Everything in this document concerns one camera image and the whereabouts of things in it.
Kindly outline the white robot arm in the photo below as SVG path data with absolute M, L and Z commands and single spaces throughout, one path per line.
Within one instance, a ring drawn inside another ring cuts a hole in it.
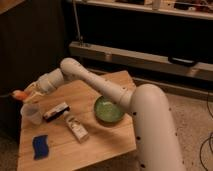
M 26 101 L 35 102 L 74 80 L 83 81 L 132 116 L 141 171 L 186 171 L 168 98 L 156 85 L 142 84 L 130 90 L 65 58 L 59 68 L 24 89 Z

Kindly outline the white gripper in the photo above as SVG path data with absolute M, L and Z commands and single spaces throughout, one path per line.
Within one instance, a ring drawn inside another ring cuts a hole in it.
M 24 89 L 24 92 L 27 95 L 27 97 L 25 98 L 26 101 L 39 101 L 43 97 L 43 94 L 39 91 L 36 82 L 33 82 L 30 85 L 28 85 Z

